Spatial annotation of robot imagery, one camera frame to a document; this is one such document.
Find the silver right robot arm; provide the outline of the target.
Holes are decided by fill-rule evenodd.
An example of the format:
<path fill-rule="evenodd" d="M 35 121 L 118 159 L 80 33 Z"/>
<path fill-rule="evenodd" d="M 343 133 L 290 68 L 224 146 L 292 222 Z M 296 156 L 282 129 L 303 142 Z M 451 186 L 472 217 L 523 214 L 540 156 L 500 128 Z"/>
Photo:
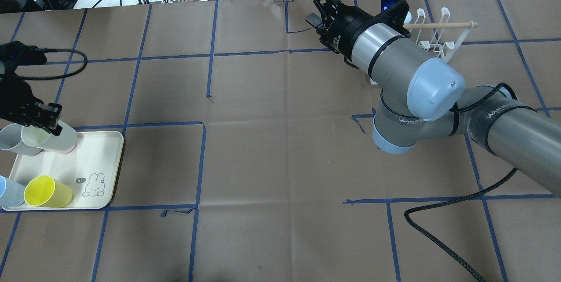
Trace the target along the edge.
<path fill-rule="evenodd" d="M 381 0 L 371 15 L 341 0 L 314 0 L 306 21 L 320 42 L 381 86 L 373 142 L 390 154 L 417 141 L 466 134 L 545 189 L 560 196 L 559 122 L 519 101 L 505 83 L 466 88 L 445 60 L 410 39 L 406 0 Z"/>

